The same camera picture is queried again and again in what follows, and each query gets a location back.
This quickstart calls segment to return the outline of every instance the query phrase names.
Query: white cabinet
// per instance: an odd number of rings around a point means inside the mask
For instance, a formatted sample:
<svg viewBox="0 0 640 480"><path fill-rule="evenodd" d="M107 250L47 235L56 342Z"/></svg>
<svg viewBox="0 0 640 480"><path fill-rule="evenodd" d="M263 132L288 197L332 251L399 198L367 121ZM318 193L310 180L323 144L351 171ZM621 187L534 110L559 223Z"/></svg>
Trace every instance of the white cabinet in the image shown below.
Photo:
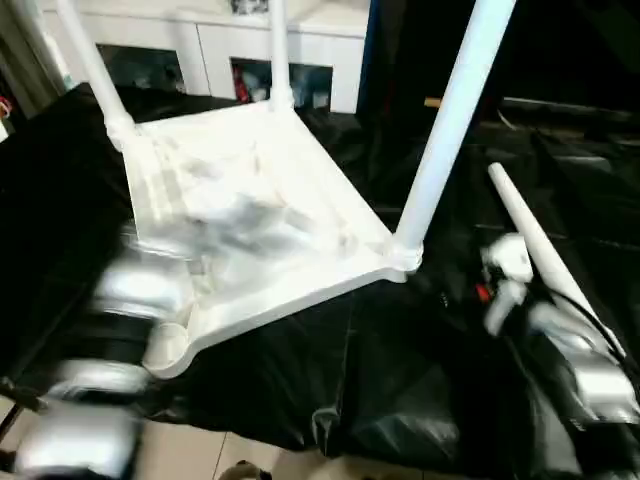
<svg viewBox="0 0 640 480"><path fill-rule="evenodd" d="M332 111L356 110L369 1L288 0L290 63L331 69ZM40 5L73 80L85 81L55 2ZM171 62L173 55L187 93L235 98L234 59L270 58L268 14L233 15L228 0L76 0L76 5L103 57L126 50L114 46L149 49L155 62L160 57ZM137 53L128 52L123 70L131 57L140 57ZM112 59L105 60L113 76Z"/></svg>
<svg viewBox="0 0 640 480"><path fill-rule="evenodd" d="M44 12L49 33L56 39L76 82L87 75L68 38L57 12ZM194 23L150 18L84 14L83 22L91 38L100 46L144 48L175 52L187 93L209 94L207 74L200 50L198 28Z"/></svg>

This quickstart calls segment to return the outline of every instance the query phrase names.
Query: shelf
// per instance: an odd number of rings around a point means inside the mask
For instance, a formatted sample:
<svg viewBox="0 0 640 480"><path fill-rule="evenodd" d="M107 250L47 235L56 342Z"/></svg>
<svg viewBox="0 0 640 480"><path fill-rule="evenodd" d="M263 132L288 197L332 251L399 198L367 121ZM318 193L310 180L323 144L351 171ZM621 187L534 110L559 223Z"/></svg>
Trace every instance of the shelf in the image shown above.
<svg viewBox="0 0 640 480"><path fill-rule="evenodd" d="M268 28L268 14L234 15L228 0L76 0L86 14ZM289 31L364 38L370 0L288 0ZM55 11L55 0L40 0Z"/></svg>

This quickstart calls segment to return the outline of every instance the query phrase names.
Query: tile floor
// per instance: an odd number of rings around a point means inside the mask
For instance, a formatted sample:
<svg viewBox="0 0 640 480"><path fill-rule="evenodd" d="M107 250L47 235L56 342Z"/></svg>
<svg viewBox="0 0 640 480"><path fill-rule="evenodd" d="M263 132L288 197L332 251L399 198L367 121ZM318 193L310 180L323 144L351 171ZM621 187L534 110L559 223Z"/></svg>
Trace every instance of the tile floor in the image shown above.
<svg viewBox="0 0 640 480"><path fill-rule="evenodd" d="M0 418L11 403L0 397ZM38 421L25 411L0 444L14 450ZM431 474L355 457L335 460L317 451L295 453L233 433L208 432L187 426L150 422L140 459L138 480L218 480L222 472L240 460L271 472L273 480L432 480ZM12 480L0 473L0 480Z"/></svg>

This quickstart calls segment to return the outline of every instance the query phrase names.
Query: white pipe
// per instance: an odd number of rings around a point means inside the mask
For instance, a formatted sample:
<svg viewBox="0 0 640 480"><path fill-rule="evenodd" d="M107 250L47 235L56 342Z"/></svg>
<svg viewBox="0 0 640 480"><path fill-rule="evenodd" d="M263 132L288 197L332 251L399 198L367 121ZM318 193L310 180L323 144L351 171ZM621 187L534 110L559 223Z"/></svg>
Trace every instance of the white pipe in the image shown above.
<svg viewBox="0 0 640 480"><path fill-rule="evenodd" d="M476 0L458 58L413 181L396 249L419 265L422 243L509 24L516 0Z"/></svg>
<svg viewBox="0 0 640 480"><path fill-rule="evenodd" d="M270 0L271 15L271 105L274 109L292 108L293 91L289 83L287 11L285 0Z"/></svg>
<svg viewBox="0 0 640 480"><path fill-rule="evenodd" d="M82 26L73 0L58 0L58 14L84 65L93 94L102 109L107 131L114 141L113 134L117 135L122 128L133 128L133 120L122 105L98 48Z"/></svg>
<svg viewBox="0 0 640 480"><path fill-rule="evenodd" d="M526 202L518 192L507 172L499 163L489 166L489 176L502 199L511 220L515 224L520 235L524 237L527 250L533 259L542 281L549 288L563 293L567 297L575 300L584 307L591 315L598 318L596 312L591 308L587 297L569 272L569 269L560 258L560 255L553 248L553 244L544 233L544 230L534 217ZM574 315L584 316L578 312L569 302L559 296L554 297L555 303L565 311L570 311Z"/></svg>

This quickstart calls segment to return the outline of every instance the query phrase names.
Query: white plastic tube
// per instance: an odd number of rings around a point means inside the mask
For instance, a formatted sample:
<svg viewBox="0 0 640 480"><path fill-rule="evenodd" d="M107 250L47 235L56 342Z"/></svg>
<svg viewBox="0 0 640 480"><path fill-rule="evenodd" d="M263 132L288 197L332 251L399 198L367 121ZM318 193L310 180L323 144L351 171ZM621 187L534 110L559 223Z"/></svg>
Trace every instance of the white plastic tube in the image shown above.
<svg viewBox="0 0 640 480"><path fill-rule="evenodd" d="M502 165L499 163L491 164L489 166L489 176L502 199L502 203L507 209L507 212L509 212L511 220L520 235L524 237L527 250L533 259L533 263L535 263L538 268L545 285L575 300L590 314L598 318L596 312L591 308L587 297L585 297L582 290L580 290L569 269L562 261L562 258L560 258L556 249L553 248L553 244L544 233L536 217L534 217L531 210L529 210L520 192L518 192L518 189L511 181L511 178L509 178L509 175L507 175L507 172L504 171ZM574 315L578 315L581 318L583 317L580 312L561 297L554 297L554 301L565 311L568 310Z"/></svg>
<svg viewBox="0 0 640 480"><path fill-rule="evenodd" d="M122 105L98 48L82 26L73 0L58 0L58 14L87 72L110 136L118 127L132 127L133 121Z"/></svg>
<svg viewBox="0 0 640 480"><path fill-rule="evenodd" d="M285 0L270 0L271 15L271 105L274 109L292 108L293 92L289 83L287 11Z"/></svg>
<svg viewBox="0 0 640 480"><path fill-rule="evenodd" d="M453 163L509 24L516 0L476 0L458 58L394 236L396 248L419 264Z"/></svg>

